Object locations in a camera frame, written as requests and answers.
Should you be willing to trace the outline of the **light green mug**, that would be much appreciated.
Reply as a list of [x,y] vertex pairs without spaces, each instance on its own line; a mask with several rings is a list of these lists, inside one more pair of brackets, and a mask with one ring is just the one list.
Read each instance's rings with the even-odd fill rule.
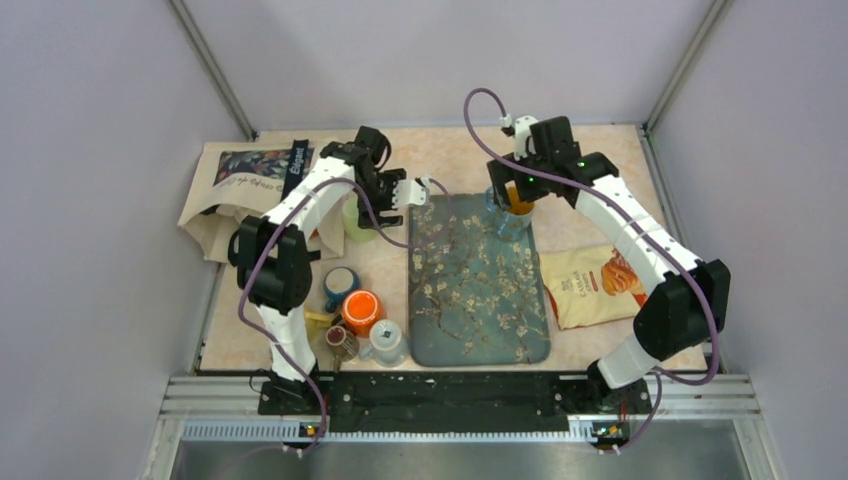
[[355,243],[366,243],[377,237],[377,232],[359,226],[358,198],[347,198],[342,206],[342,219],[346,236]]

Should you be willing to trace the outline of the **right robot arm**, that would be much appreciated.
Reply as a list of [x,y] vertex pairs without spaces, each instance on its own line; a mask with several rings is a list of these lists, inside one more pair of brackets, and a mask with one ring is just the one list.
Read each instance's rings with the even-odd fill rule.
[[604,154],[582,154],[567,117],[539,121],[505,114],[500,124],[514,150],[487,165],[496,205],[510,207],[507,183],[525,202],[547,195],[565,199],[611,241],[647,296],[632,334],[588,369],[589,404],[612,412],[626,400],[626,386],[680,351],[716,341],[729,297],[729,269],[720,260],[702,260],[674,239]]

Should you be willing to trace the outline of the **light blue mug yellow inside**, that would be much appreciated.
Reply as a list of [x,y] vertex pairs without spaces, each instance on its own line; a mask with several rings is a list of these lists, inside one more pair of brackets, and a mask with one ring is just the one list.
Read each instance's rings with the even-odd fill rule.
[[514,242],[527,233],[532,221],[534,204],[522,201],[515,186],[509,186],[507,194],[510,208],[501,210],[495,203],[493,189],[488,188],[484,192],[484,207],[488,211],[486,223],[499,239]]

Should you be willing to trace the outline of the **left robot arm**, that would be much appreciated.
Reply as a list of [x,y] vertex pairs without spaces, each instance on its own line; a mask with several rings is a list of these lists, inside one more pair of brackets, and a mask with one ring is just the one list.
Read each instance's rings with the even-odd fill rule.
[[391,151],[387,136],[366,126],[351,141],[328,143],[277,206],[246,217],[231,239],[230,262],[241,290],[238,318],[268,341],[270,383],[297,413],[314,410],[321,397],[304,320],[313,282],[309,237],[349,193],[358,197],[359,227],[377,232],[402,224],[399,209],[429,200],[430,179],[384,168]]

